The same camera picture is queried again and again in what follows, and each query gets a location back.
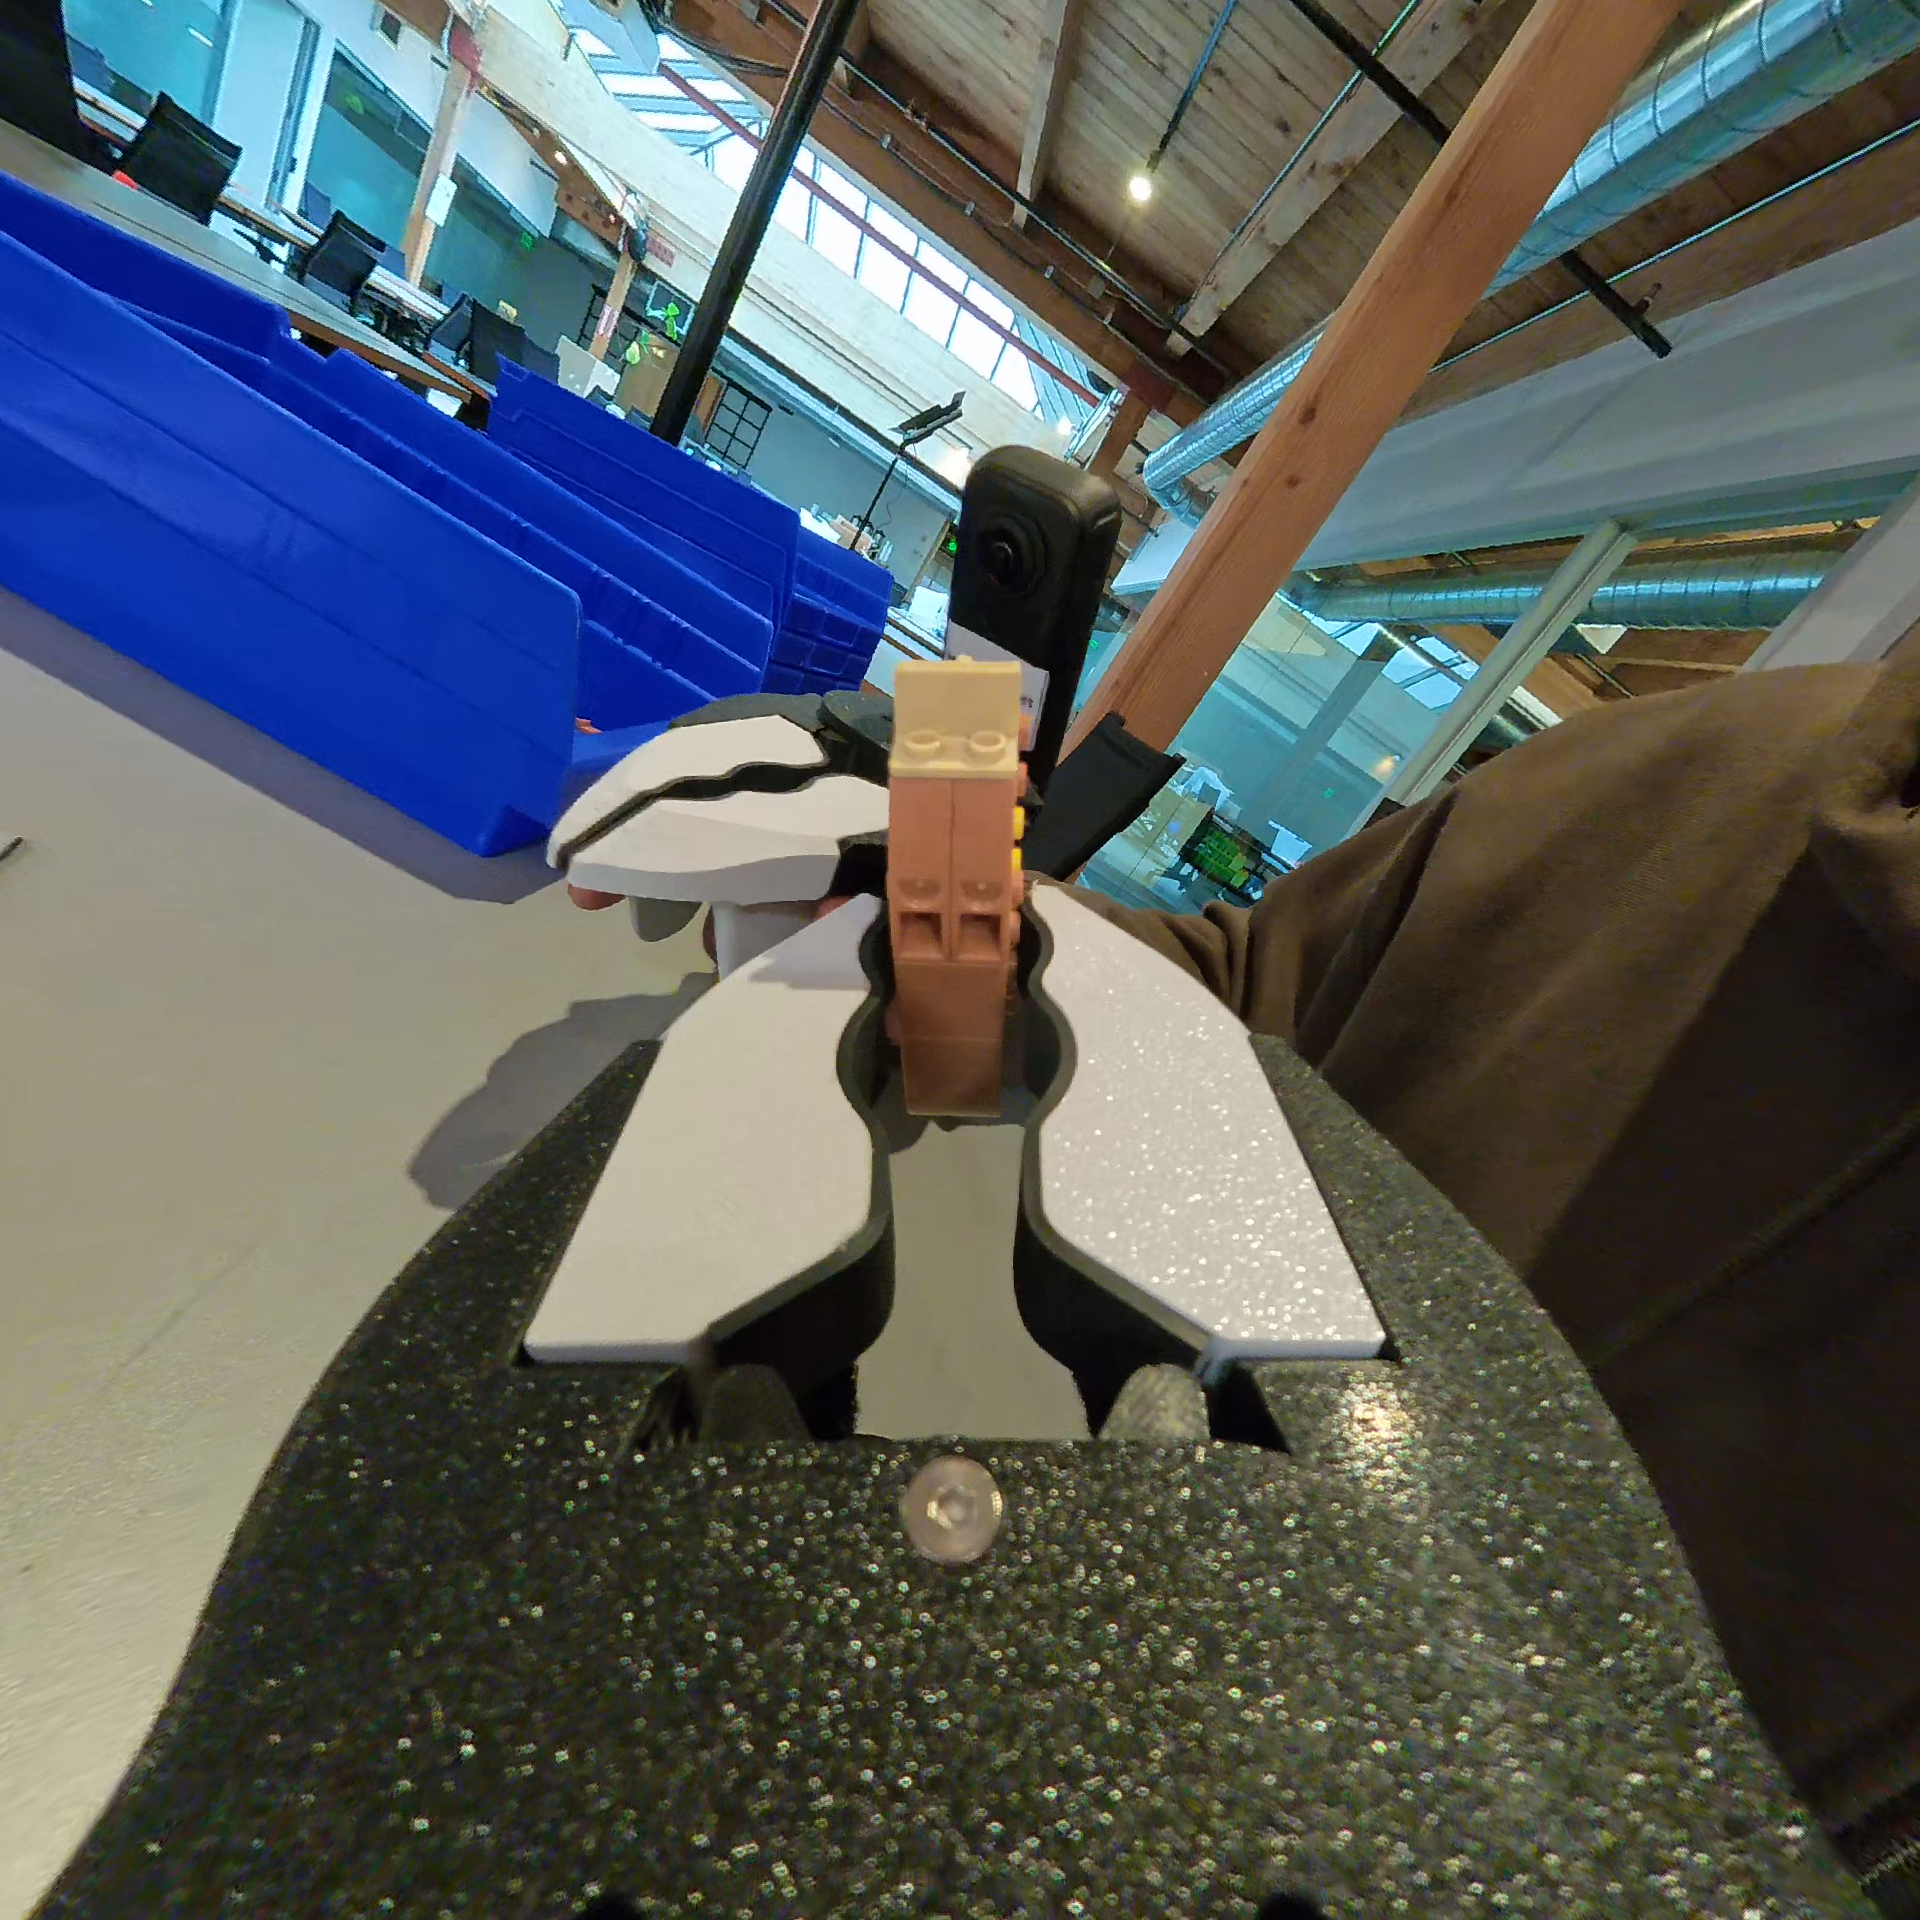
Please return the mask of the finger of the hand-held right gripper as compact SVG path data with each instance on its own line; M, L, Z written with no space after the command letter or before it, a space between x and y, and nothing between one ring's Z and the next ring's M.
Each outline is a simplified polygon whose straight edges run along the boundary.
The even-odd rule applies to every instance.
M545 863L586 894L681 904L814 904L833 894L848 844L884 831L881 784L816 772L800 786L668 798L689 760L618 760L566 805Z
M812 776L825 768L816 733L781 712L668 727L599 775L565 808L565 831L599 831L621 808L682 782L719 782L729 792L757 770Z

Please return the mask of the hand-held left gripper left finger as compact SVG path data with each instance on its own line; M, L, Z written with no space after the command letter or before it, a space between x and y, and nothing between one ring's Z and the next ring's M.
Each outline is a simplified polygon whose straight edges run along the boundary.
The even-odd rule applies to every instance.
M841 1374L893 1304L855 895L674 1022L524 1335L540 1362Z

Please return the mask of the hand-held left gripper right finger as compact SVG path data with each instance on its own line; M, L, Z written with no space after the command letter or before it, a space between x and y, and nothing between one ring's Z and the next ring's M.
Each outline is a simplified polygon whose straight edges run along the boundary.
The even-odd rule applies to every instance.
M1376 1304L1244 1022L1063 886L1025 907L1033 1030L1061 1050L1025 1138L1039 1251L1200 1378L1377 1357Z

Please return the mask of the brown toy brick assembly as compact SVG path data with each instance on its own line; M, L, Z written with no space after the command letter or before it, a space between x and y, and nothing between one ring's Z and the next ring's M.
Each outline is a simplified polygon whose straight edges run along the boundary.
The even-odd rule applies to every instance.
M1016 661L905 663L887 763L893 1024L910 1112L1001 1112L1023 904Z

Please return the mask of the nested blue plastic bins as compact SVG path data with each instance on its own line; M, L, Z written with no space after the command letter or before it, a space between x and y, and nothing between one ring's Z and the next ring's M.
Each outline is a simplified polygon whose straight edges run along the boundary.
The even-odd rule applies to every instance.
M749 661L764 691L855 691L865 678L893 578L812 532L793 508L506 358L489 434L760 616L769 637Z

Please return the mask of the wooden beam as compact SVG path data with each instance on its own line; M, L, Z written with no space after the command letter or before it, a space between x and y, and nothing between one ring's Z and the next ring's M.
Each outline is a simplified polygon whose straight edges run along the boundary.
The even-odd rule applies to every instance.
M1162 749L1489 287L1677 2L1540 2L1063 739Z

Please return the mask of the blue plastic bin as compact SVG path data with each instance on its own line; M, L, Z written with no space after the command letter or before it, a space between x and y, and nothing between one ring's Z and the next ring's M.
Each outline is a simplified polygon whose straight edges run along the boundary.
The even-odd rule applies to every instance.
M5 588L490 858L775 616L274 306L5 178Z

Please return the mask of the black pole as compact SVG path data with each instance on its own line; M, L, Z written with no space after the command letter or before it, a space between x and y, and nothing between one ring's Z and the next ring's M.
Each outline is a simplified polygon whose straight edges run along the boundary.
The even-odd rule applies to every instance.
M760 239L790 173L793 158L823 100L833 62L846 52L860 2L821 2L806 24L797 59L785 74L753 166L733 207L705 286L692 311L692 324L678 346L678 358L656 405L650 431L676 447L695 399L725 340L735 302L748 284Z

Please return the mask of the metal air duct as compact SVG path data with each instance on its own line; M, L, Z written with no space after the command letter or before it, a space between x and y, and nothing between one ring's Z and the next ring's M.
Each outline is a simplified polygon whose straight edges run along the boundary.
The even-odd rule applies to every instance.
M1629 338L1666 356L1671 343L1576 251L1593 235L1741 152L1914 48L1910 2L1730 4L1633 77L1524 229L1489 292L1544 266Z

